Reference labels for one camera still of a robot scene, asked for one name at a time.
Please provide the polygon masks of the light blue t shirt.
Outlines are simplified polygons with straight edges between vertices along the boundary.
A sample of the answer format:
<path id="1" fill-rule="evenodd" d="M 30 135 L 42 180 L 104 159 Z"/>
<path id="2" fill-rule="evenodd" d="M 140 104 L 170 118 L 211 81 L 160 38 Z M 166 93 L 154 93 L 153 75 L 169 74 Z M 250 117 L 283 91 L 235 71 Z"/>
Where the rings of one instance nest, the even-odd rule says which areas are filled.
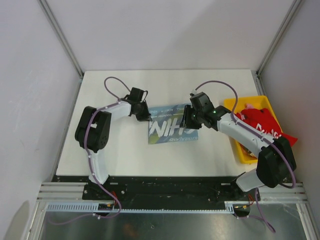
<path id="1" fill-rule="evenodd" d="M 148 144 L 197 141 L 198 131 L 181 128 L 185 104 L 151 107 L 152 121 L 148 125 Z"/>

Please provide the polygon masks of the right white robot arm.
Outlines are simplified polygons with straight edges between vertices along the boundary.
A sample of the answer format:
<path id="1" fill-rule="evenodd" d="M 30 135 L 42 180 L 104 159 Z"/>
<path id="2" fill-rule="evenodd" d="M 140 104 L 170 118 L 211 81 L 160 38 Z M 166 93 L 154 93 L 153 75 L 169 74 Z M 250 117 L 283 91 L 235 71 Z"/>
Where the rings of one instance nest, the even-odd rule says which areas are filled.
<path id="1" fill-rule="evenodd" d="M 262 133 L 237 118 L 226 107 L 214 107 L 204 92 L 192 93 L 190 104 L 184 107 L 180 127 L 198 130 L 202 126 L 233 138 L 257 157 L 257 167 L 238 176 L 236 185 L 230 188 L 235 200 L 242 201 L 252 189 L 261 186 L 275 188 L 287 176 L 295 177 L 297 165 L 287 138 L 274 138 Z"/>

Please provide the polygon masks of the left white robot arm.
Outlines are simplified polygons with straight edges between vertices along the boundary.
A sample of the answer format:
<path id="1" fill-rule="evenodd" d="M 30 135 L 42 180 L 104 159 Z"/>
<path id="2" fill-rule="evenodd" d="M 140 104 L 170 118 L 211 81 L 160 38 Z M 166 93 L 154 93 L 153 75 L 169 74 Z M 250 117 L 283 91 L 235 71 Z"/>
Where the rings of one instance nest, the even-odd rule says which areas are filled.
<path id="1" fill-rule="evenodd" d="M 139 122 L 152 120 L 147 102 L 120 100 L 110 105 L 94 108 L 86 106 L 75 131 L 75 140 L 88 154 L 89 180 L 97 183 L 93 194 L 100 200 L 110 196 L 111 188 L 105 184 L 109 178 L 104 148 L 109 141 L 111 124 L 134 115 Z"/>

